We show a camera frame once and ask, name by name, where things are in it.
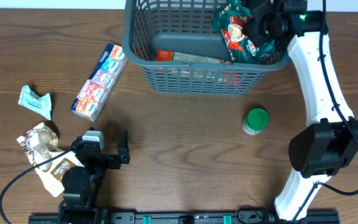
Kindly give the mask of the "green lid jar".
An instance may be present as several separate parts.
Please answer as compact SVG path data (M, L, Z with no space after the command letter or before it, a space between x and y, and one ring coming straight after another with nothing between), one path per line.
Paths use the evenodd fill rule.
M270 116L262 108L254 108L249 111L242 122L243 130L249 135L257 135L269 124Z

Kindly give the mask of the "red spaghetti packet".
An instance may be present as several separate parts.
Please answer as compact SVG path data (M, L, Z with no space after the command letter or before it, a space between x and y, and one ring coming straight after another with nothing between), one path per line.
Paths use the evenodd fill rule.
M223 65L232 65L231 60L223 60L212 57L205 57L200 55L187 54L183 52L175 52L170 50L157 50L156 57L154 61L159 62L185 62L185 63L207 63L207 64L223 64ZM178 75L186 80L189 80L191 77L192 71L187 68L183 68L180 72L177 69L169 68L168 75L170 77ZM202 70L197 69L193 72L193 78L195 80L205 79L207 82L212 82L217 75L217 70L210 70L209 72L204 73Z

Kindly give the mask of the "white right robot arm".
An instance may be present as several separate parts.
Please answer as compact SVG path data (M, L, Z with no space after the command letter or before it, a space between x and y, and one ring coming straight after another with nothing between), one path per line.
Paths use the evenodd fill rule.
M272 221L303 223L307 209L329 179L358 153L358 120L348 106L333 66L326 10L306 1L250 1L244 30L261 46L273 40L291 58L306 106L306 128L289 143L292 170L273 202Z

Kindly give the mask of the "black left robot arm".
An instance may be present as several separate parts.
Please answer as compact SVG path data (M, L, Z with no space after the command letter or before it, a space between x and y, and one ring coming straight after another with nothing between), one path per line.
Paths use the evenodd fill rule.
M108 210L96 206L96 199L108 169L120 169L130 162L128 132L117 144L117 154L104 154L104 135L90 128L78 136L70 149L82 163L68 169L62 177L63 202L59 205L57 223L109 223Z

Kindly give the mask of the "green coffee sachet bag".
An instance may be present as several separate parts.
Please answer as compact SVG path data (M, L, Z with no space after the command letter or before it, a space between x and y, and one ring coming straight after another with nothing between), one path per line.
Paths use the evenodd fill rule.
M222 34L230 59L234 63L259 64L276 51L274 40L257 47L245 35L245 27L252 18L251 10L244 7L240 0L227 0L214 11L212 26Z

